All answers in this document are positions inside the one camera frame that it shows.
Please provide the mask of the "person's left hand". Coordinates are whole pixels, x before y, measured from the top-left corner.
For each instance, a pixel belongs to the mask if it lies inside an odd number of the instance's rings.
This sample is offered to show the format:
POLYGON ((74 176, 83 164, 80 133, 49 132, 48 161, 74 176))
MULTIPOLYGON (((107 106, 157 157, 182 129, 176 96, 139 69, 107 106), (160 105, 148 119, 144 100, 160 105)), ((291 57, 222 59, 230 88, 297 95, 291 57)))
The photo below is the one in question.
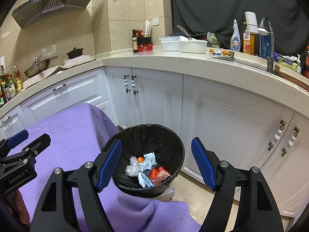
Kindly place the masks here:
POLYGON ((14 205, 17 208, 17 212, 18 212, 20 221, 23 224, 28 225, 29 221, 30 221, 30 216, 29 216, 28 210, 26 208, 26 205, 24 203, 22 194, 19 190, 15 191, 14 205))

